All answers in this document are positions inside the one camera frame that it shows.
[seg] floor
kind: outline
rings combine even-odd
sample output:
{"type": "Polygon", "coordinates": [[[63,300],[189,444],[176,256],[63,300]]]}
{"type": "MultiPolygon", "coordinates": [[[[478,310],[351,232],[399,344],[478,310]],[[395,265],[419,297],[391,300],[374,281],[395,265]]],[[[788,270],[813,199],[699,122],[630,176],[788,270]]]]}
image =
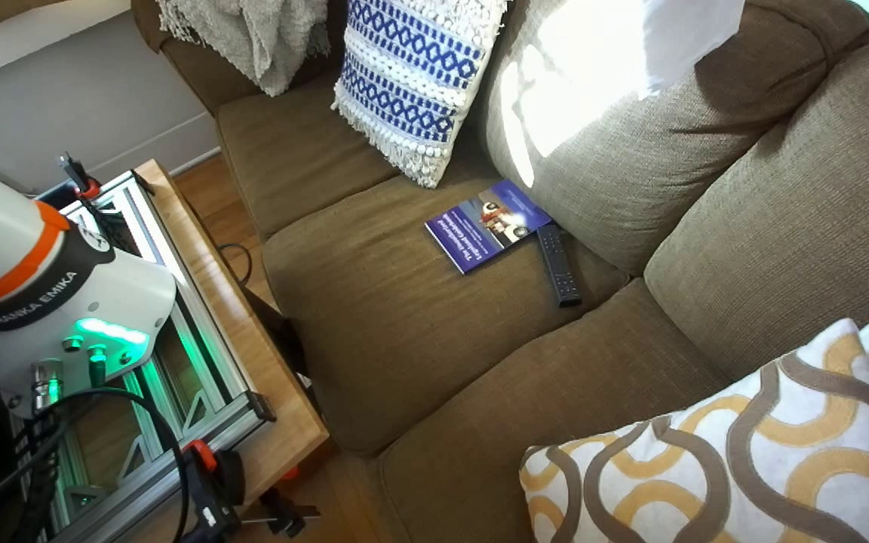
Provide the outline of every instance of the floor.
{"type": "MultiPolygon", "coordinates": [[[[247,291],[271,303],[263,277],[263,245],[249,230],[243,205],[229,182],[224,158],[207,158],[182,176],[171,176],[179,194],[195,211],[235,277],[243,277],[247,291]]],[[[264,543],[383,543],[391,539],[381,521],[378,498],[369,484],[369,472],[359,459],[321,450],[292,484],[279,484],[279,491],[297,508],[318,508],[321,517],[309,518],[297,538],[271,535],[267,524],[249,521],[263,517],[243,514],[243,527],[235,539],[264,543]]]]}

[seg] blanket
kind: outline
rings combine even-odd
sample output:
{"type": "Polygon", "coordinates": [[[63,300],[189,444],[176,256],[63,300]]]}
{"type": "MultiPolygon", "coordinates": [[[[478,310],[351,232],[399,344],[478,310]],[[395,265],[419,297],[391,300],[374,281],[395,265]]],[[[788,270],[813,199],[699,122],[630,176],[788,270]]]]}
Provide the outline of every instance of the blanket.
{"type": "Polygon", "coordinates": [[[327,0],[157,0],[161,25],[224,55],[267,95],[285,90],[309,55],[327,55],[327,0]]]}

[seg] white machine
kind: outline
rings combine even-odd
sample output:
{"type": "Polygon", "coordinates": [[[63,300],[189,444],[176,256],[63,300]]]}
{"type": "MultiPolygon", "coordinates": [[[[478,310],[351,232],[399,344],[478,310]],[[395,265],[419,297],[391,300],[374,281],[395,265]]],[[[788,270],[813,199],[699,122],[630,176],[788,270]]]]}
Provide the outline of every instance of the white machine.
{"type": "Polygon", "coordinates": [[[171,303],[167,267],[0,185],[0,393],[15,417],[144,363],[171,303]]]}

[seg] remote control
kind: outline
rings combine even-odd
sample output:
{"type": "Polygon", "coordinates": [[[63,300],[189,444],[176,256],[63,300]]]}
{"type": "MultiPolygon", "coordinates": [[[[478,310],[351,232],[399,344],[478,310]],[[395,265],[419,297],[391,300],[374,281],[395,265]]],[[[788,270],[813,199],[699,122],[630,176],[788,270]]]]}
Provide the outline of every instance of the remote control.
{"type": "Polygon", "coordinates": [[[543,253],[546,277],[557,309],[571,309],[583,303],[572,267],[568,265],[568,253],[562,245],[557,223],[546,223],[538,230],[538,250],[543,253]]]}

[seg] beige patterned pillow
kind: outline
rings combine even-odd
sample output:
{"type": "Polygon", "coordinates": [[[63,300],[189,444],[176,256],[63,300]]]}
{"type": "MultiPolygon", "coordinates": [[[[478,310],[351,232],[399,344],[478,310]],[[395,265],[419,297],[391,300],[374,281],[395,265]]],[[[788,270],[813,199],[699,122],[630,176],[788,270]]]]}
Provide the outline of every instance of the beige patterned pillow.
{"type": "Polygon", "coordinates": [[[538,539],[869,539],[869,359],[840,320],[731,389],[541,445],[538,539]]]}

